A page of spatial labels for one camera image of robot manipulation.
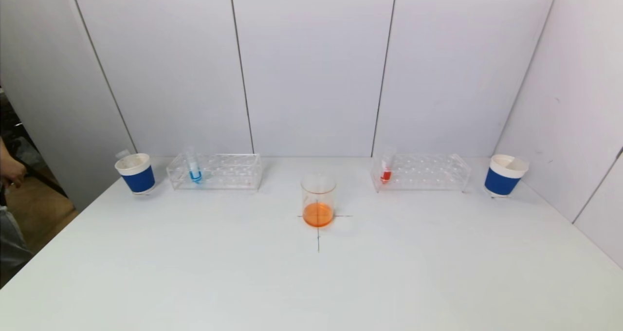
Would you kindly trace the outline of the bare hand of person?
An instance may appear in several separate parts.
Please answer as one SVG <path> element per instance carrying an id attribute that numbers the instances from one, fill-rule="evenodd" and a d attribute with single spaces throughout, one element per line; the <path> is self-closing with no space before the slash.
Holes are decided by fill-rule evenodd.
<path id="1" fill-rule="evenodd" d="M 25 166 L 11 156 L 3 139 L 0 139 L 0 177 L 2 185 L 9 188 L 22 187 L 26 174 Z"/>

